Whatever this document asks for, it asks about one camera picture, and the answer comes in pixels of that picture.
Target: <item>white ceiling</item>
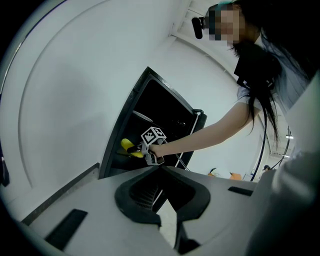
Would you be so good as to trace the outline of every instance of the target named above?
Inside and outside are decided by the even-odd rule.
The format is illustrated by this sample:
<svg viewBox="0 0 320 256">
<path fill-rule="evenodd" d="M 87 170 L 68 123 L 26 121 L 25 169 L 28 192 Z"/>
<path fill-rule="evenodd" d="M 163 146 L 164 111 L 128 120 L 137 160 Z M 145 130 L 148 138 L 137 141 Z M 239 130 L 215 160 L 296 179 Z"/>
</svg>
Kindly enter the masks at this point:
<svg viewBox="0 0 320 256">
<path fill-rule="evenodd" d="M 221 65 L 235 80 L 238 79 L 234 75 L 234 70 L 238 63 L 238 58 L 227 47 L 225 42 L 209 40 L 209 36 L 204 34 L 202 39 L 196 39 L 195 32 L 192 25 L 192 18 L 205 16 L 210 6 L 218 4 L 220 0 L 184 0 L 180 5 L 174 22 L 171 34 L 176 36 L 205 52 L 208 57 L 213 58 L 218 64 Z M 274 132 L 271 124 L 267 124 L 267 137 L 270 145 L 270 153 L 274 157 L 281 157 L 287 146 L 288 139 L 288 124 L 286 119 L 277 106 L 278 113 L 278 131 L 279 131 L 279 144 L 276 148 L 274 143 Z M 264 120 L 263 113 L 260 114 L 260 119 Z M 291 155 L 294 149 L 294 139 L 290 140 L 290 144 L 286 155 Z"/>
</svg>

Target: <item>black rectangle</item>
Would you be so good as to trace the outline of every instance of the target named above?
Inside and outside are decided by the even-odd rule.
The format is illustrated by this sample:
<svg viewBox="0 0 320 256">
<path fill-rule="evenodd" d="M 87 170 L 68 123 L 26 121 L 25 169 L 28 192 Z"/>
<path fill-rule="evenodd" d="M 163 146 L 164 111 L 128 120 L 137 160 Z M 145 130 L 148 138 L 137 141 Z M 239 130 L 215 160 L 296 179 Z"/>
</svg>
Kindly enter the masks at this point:
<svg viewBox="0 0 320 256">
<path fill-rule="evenodd" d="M 59 250 L 63 250 L 80 224 L 87 216 L 83 210 L 73 209 L 55 229 L 46 237 L 46 241 Z"/>
<path fill-rule="evenodd" d="M 238 194 L 241 194 L 241 195 L 248 196 L 248 197 L 250 197 L 252 195 L 252 193 L 253 193 L 253 190 L 244 189 L 244 188 L 236 187 L 236 186 L 231 186 L 231 187 L 229 187 L 228 190 L 231 191 L 231 192 L 235 192 L 235 193 L 238 193 Z"/>
</svg>

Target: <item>long black hair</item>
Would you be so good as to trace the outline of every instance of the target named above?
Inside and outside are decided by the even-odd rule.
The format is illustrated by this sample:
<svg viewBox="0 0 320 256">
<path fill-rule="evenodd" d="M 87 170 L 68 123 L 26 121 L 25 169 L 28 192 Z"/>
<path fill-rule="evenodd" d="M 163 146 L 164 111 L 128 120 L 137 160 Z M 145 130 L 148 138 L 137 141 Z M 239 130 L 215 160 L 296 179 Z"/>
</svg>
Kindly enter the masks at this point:
<svg viewBox="0 0 320 256">
<path fill-rule="evenodd" d="M 297 4 L 286 0 L 235 0 L 227 5 L 232 4 L 240 7 L 245 21 L 258 28 L 261 37 L 287 58 L 297 74 L 307 81 L 312 79 L 320 68 L 320 51 L 311 45 L 318 41 L 319 1 Z M 233 45 L 236 55 L 241 54 L 243 45 L 244 42 Z M 277 111 L 270 88 L 251 87 L 248 96 L 248 117 L 252 116 L 254 125 L 254 101 L 257 98 L 265 109 L 278 145 Z"/>
</svg>

